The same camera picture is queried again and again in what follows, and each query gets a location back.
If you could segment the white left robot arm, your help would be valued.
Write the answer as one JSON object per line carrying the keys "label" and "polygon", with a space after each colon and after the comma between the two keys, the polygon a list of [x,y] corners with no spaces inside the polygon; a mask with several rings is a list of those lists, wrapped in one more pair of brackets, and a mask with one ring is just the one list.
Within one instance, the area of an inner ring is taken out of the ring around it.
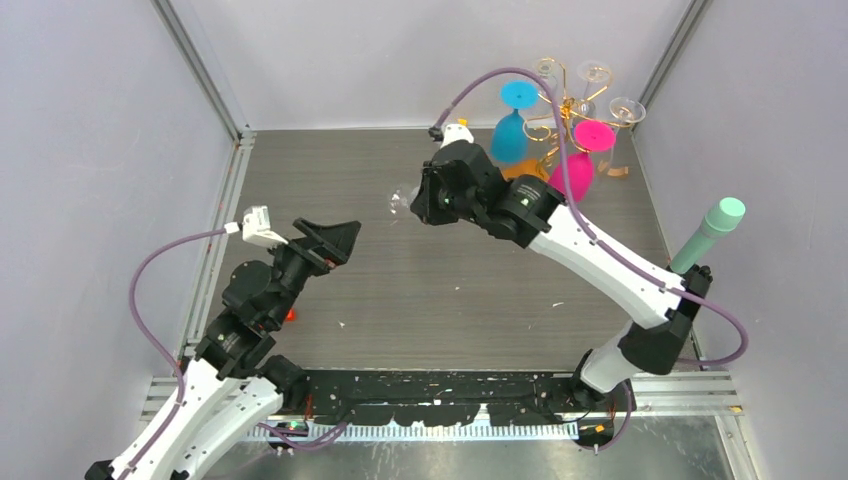
{"label": "white left robot arm", "polygon": [[268,251],[270,262],[240,264],[222,293],[224,308],[195,348],[174,368],[177,387],[138,437],[116,458],[93,463],[88,479],[202,479],[249,430],[271,414],[298,412],[308,395],[306,372],[271,354],[306,281],[346,264],[361,223],[293,223],[301,237],[274,232],[266,207],[201,238],[240,235]]}

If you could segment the blue wine glass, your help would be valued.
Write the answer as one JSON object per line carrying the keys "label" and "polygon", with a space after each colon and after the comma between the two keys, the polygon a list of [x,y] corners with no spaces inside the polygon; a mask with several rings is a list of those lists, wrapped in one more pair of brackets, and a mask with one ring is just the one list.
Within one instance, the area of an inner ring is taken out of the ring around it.
{"label": "blue wine glass", "polygon": [[490,153],[495,160],[513,165],[527,155],[529,139],[524,133],[525,119],[521,111],[535,106],[539,99],[538,91],[529,82],[512,81],[501,88],[500,99],[510,112],[495,126]]}

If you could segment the clear wine glass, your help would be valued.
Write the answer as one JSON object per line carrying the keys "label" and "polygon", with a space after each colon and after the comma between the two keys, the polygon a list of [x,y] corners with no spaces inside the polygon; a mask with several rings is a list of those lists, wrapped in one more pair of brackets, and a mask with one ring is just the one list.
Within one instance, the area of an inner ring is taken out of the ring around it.
{"label": "clear wine glass", "polygon": [[419,192],[418,186],[401,184],[388,195],[388,211],[396,219],[413,218],[411,206]]}

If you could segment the pink wine glass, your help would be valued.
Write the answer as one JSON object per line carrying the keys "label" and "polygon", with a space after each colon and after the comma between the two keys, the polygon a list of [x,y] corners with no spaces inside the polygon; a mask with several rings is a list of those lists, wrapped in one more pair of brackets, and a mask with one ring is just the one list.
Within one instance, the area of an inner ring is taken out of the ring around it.
{"label": "pink wine glass", "polygon": [[548,183],[566,193],[565,180],[571,188],[573,200],[579,203],[589,191],[594,180],[594,163],[591,153],[610,150],[616,142],[616,134],[606,123],[596,120],[585,120],[573,129],[573,137],[577,145],[586,149],[570,154],[566,162],[559,161],[550,174]]}

